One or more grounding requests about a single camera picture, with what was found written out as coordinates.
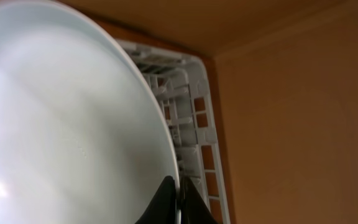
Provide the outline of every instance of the white plate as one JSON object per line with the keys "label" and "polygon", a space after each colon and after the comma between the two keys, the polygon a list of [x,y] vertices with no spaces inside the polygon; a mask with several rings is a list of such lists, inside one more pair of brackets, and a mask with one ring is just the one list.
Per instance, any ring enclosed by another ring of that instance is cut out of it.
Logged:
{"label": "white plate", "polygon": [[0,223],[135,223],[172,141],[130,58],[55,2],[0,6]]}

